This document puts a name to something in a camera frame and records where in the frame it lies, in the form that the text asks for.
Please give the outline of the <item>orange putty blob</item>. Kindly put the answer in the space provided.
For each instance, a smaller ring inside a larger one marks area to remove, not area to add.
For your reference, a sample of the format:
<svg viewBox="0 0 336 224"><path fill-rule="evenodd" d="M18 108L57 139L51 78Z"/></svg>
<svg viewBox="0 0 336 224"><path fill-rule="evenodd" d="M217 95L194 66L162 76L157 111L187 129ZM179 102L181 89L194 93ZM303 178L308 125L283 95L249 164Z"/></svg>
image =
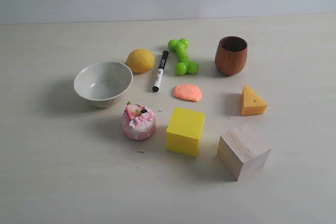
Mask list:
<svg viewBox="0 0 336 224"><path fill-rule="evenodd" d="M200 88L194 84L177 85L174 89L173 95L176 98L193 102L198 102L203 97Z"/></svg>

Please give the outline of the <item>pink toy cake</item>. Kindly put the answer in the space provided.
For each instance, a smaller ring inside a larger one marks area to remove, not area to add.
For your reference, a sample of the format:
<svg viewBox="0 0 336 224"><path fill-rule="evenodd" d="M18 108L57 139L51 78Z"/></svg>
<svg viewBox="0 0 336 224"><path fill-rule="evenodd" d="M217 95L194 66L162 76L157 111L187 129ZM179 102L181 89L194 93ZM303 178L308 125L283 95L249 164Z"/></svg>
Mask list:
<svg viewBox="0 0 336 224"><path fill-rule="evenodd" d="M139 104L128 102L122 115L122 131L130 139L141 141L149 138L156 129L154 112Z"/></svg>

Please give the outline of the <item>black and white marker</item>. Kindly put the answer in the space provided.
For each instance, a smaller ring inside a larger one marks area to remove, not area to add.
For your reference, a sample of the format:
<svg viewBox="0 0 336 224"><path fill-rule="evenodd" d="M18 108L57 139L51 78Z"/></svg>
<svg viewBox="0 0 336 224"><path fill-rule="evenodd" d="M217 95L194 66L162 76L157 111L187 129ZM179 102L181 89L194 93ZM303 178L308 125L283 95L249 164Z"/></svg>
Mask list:
<svg viewBox="0 0 336 224"><path fill-rule="evenodd" d="M164 68L165 68L168 55L169 55L169 52L167 50L164 50L162 52L162 57L161 57L159 67L158 67L158 70L155 76L154 85L152 87L153 92L158 92L160 89L160 85L161 85L162 77L164 74Z"/></svg>

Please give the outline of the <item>brown wooden cup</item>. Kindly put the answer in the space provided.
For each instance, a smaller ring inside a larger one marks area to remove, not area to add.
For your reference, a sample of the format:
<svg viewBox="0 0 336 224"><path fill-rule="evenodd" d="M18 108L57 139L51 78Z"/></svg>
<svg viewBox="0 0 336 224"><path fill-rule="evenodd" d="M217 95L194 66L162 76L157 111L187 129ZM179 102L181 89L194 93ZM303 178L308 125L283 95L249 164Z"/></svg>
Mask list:
<svg viewBox="0 0 336 224"><path fill-rule="evenodd" d="M237 36L226 36L222 38L217 47L215 55L215 66L227 76L240 73L247 61L247 42Z"/></svg>

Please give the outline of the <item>green bone dog toy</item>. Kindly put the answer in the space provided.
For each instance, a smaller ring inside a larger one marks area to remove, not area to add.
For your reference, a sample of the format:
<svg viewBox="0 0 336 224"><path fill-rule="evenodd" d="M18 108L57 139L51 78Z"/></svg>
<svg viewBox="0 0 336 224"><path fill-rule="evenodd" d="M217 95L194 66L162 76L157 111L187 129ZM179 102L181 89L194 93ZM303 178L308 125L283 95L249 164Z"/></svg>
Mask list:
<svg viewBox="0 0 336 224"><path fill-rule="evenodd" d="M179 76L185 75L186 73L196 74L199 69L198 63L190 61L189 59L187 53L189 44L189 40L186 38L181 38L180 40L171 39L168 43L169 50L174 51L178 57L175 72Z"/></svg>

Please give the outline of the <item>yellow cheese wedge toy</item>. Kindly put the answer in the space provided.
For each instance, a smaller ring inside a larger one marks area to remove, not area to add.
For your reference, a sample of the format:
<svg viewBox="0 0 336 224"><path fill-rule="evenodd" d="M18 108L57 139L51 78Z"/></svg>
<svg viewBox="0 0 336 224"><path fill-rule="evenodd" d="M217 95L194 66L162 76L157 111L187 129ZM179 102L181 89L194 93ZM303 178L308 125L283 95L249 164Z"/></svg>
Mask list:
<svg viewBox="0 0 336 224"><path fill-rule="evenodd" d="M245 84L241 94L241 116L262 115L266 112L268 103L250 86Z"/></svg>

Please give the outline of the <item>yellow cube block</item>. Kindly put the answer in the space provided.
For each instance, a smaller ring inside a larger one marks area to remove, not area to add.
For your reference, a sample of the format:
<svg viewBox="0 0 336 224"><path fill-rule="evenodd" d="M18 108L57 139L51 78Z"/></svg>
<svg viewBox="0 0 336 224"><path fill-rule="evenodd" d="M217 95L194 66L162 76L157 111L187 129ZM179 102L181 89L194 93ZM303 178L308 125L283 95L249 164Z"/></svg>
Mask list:
<svg viewBox="0 0 336 224"><path fill-rule="evenodd" d="M169 151L197 157L203 135L205 113L176 107L166 129Z"/></svg>

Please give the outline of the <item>white ceramic bowl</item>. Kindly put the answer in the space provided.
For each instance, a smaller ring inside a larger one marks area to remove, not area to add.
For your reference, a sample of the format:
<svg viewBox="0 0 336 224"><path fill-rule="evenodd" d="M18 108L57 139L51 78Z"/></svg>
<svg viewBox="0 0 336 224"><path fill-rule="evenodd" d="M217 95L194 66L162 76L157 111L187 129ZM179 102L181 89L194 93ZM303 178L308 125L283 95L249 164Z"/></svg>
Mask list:
<svg viewBox="0 0 336 224"><path fill-rule="evenodd" d="M132 70L118 61L92 63L74 78L74 91L98 108L108 108L128 90Z"/></svg>

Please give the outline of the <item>light wooden cube block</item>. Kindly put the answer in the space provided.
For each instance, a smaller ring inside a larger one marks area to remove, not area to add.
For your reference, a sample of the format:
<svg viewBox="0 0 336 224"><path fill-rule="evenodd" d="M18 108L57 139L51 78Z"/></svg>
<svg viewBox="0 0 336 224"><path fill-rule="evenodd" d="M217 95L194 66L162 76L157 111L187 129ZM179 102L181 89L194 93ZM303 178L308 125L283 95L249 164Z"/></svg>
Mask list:
<svg viewBox="0 0 336 224"><path fill-rule="evenodd" d="M271 147L250 124L231 129L219 138L217 156L236 181L261 169Z"/></svg>

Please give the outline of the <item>yellow lemon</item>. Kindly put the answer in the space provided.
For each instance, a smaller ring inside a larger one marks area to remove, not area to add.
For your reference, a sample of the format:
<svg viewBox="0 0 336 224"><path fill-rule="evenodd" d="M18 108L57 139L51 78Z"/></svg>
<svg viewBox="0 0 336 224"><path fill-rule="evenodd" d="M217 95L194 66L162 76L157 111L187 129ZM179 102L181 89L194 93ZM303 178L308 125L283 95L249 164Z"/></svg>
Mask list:
<svg viewBox="0 0 336 224"><path fill-rule="evenodd" d="M128 55L126 65L134 73L145 73L154 67L155 56L149 50L136 49Z"/></svg>

